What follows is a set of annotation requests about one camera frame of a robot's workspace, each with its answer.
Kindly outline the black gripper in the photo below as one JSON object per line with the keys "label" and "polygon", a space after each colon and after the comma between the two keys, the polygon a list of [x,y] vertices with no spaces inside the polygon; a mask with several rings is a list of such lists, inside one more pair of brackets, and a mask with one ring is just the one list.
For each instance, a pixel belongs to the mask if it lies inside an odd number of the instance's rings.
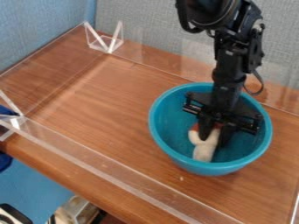
{"label": "black gripper", "polygon": [[241,88],[247,75],[236,73],[227,77],[212,75],[209,92],[188,91],[183,110],[193,114],[199,122],[200,140],[207,140],[213,128],[219,127],[219,147],[224,147],[236,131],[255,135],[261,114],[241,100]]}

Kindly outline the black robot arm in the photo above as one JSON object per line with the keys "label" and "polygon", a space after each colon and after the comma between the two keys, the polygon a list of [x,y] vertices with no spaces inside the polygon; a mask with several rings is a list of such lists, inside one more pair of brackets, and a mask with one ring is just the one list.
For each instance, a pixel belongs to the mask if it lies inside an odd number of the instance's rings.
{"label": "black robot arm", "polygon": [[181,28],[213,38],[212,90],[187,93],[183,110],[199,119],[201,140],[219,128],[223,146],[237,131],[256,134],[263,121],[240,97],[247,75],[257,74],[264,57],[261,10],[252,0],[175,0],[175,7]]}

